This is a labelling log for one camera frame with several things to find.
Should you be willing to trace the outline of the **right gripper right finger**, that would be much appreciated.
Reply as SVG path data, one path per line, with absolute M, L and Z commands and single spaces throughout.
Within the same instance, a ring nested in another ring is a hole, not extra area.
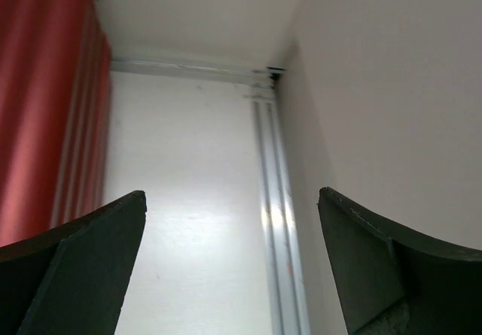
M 319 218 L 350 334 L 479 334 L 481 252 L 319 191 Z

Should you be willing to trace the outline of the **red suitcase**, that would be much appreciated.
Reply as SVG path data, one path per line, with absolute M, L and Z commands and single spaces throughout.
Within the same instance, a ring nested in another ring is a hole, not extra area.
M 1 244 L 100 207 L 111 48 L 95 0 L 1 0 Z

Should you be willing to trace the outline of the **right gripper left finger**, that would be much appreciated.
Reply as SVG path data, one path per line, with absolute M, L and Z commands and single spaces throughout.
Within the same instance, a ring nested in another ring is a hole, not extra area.
M 135 190 L 1 248 L 3 334 L 113 334 L 146 222 Z

